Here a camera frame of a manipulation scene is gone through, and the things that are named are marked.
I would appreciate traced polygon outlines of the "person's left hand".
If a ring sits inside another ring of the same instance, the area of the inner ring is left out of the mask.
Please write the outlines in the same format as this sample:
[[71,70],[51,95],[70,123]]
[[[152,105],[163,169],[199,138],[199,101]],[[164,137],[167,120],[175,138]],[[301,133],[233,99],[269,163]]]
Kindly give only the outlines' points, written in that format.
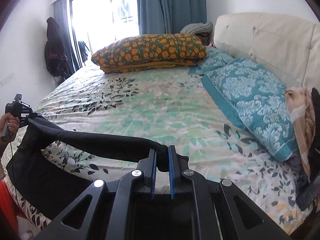
[[20,120],[17,117],[14,117],[13,115],[11,115],[10,113],[6,113],[5,115],[3,115],[1,117],[1,134],[3,132],[4,126],[5,126],[5,122],[7,123],[7,128],[9,131],[9,139],[6,142],[1,141],[1,145],[0,145],[0,154],[1,156],[3,155],[5,149],[7,148],[7,145],[10,142],[13,142],[15,140],[16,134],[18,129],[20,128]]

